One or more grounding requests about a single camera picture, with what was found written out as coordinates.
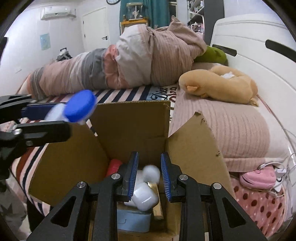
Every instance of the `white ball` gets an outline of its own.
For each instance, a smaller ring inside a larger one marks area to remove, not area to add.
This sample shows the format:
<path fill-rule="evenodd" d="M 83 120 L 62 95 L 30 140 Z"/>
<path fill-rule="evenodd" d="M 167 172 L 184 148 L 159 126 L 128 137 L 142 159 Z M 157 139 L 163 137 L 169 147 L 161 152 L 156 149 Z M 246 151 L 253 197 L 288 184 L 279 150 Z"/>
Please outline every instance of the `white ball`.
<path fill-rule="evenodd" d="M 157 166 L 148 165 L 143 168 L 143 178 L 145 182 L 159 184 L 160 170 Z"/>

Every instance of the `metal screw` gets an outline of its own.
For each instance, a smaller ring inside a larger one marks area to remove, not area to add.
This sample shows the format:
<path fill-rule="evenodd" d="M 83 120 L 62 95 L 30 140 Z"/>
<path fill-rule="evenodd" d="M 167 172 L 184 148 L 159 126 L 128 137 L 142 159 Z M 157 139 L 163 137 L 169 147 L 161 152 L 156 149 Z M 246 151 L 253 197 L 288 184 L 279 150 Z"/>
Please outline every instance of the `metal screw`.
<path fill-rule="evenodd" d="M 112 177 L 112 179 L 116 180 L 116 179 L 119 179 L 120 178 L 120 174 L 115 173 L 111 177 Z"/>
<path fill-rule="evenodd" d="M 213 184 L 213 187 L 214 187 L 215 189 L 221 189 L 221 188 L 222 188 L 222 186 L 221 186 L 220 183 L 214 183 L 214 184 Z"/>
<path fill-rule="evenodd" d="M 188 176 L 187 175 L 184 175 L 184 174 L 182 174 L 182 175 L 180 175 L 180 177 L 179 177 L 182 181 L 186 181 L 187 179 L 188 179 Z"/>
<path fill-rule="evenodd" d="M 77 187 L 78 188 L 84 188 L 86 186 L 86 183 L 85 182 L 79 182 L 77 183 Z"/>
<path fill-rule="evenodd" d="M 19 134 L 21 134 L 22 133 L 22 129 L 15 129 L 14 131 L 13 131 L 13 134 L 14 135 L 19 135 Z"/>
<path fill-rule="evenodd" d="M 26 145 L 27 146 L 33 146 L 33 142 L 32 141 L 26 141 Z"/>

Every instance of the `doorframe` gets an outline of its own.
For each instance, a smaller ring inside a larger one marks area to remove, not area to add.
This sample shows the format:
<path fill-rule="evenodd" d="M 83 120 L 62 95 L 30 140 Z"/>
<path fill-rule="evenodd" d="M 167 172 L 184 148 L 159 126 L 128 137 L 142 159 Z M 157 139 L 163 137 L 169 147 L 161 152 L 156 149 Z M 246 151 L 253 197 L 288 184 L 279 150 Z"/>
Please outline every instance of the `doorframe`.
<path fill-rule="evenodd" d="M 81 20 L 81 37 L 82 37 L 84 51 L 86 51 L 86 43 L 85 43 L 85 38 L 84 38 L 83 17 L 88 15 L 88 14 L 91 14 L 91 13 L 93 13 L 95 11 L 99 11 L 101 9 L 104 9 L 104 8 L 106 9 L 106 19 L 107 19 L 107 26 L 108 26 L 108 31 L 107 31 L 108 44 L 110 45 L 110 31 L 109 31 L 109 24 L 108 24 L 108 8 L 107 8 L 107 6 L 104 6 L 104 7 L 97 8 L 97 9 L 92 10 L 92 11 L 86 13 L 86 14 L 81 15 L 81 18 L 80 18 L 80 20 Z"/>
<path fill-rule="evenodd" d="M 178 18 L 178 2 L 177 0 L 171 0 L 170 2 L 168 2 L 168 5 L 172 5 L 176 7 L 176 18 Z"/>

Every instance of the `red cup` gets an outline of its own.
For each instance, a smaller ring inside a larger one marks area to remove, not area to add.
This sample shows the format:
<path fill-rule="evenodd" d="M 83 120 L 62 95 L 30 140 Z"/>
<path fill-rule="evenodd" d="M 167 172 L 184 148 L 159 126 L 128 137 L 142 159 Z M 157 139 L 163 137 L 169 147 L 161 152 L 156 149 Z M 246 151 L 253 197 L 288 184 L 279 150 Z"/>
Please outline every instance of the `red cup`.
<path fill-rule="evenodd" d="M 112 159 L 109 163 L 106 177 L 108 177 L 114 173 L 117 173 L 117 171 L 121 165 L 122 165 L 122 162 L 120 160 Z"/>

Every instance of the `teal curtain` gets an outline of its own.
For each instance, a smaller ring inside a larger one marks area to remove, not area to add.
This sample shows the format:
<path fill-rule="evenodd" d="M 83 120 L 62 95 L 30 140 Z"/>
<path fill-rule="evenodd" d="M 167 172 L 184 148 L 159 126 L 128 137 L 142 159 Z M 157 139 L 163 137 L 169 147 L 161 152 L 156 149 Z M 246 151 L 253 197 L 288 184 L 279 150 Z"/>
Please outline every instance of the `teal curtain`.
<path fill-rule="evenodd" d="M 120 4 L 120 21 L 122 22 L 123 15 L 128 14 L 126 4 L 133 2 L 131 0 L 121 0 Z M 150 27 L 154 28 L 169 26 L 170 24 L 170 12 L 168 0 L 142 0 L 144 17 L 149 18 Z"/>

